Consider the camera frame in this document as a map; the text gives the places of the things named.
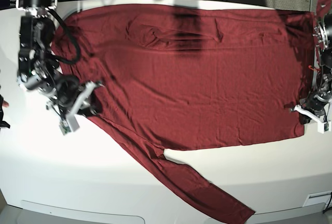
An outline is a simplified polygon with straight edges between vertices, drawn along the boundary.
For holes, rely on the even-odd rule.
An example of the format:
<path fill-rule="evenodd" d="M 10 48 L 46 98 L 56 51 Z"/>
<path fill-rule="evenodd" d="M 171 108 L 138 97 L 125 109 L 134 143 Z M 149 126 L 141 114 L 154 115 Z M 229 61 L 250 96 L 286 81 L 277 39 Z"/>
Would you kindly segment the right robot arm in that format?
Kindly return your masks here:
<path fill-rule="evenodd" d="M 102 106 L 93 92 L 102 84 L 97 81 L 80 83 L 75 75 L 63 75 L 58 71 L 61 63 L 76 64 L 81 49 L 76 38 L 56 12 L 58 0 L 16 0 L 16 8 L 25 12 L 21 17 L 20 50 L 18 54 L 18 83 L 28 91 L 37 90 L 49 99 L 47 109 L 52 108 L 61 120 L 67 114 L 96 116 Z M 76 55 L 71 58 L 57 56 L 51 51 L 57 20 Z"/>

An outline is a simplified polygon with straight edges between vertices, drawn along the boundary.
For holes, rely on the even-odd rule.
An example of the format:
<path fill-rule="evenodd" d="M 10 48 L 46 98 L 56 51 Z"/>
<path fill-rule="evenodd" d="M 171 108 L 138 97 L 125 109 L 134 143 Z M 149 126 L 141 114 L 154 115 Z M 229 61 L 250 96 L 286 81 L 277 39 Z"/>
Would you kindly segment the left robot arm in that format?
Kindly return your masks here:
<path fill-rule="evenodd" d="M 331 0 L 318 0 L 313 34 L 317 79 L 309 95 L 295 105 L 302 124 L 317 123 L 317 131 L 331 131 Z"/>

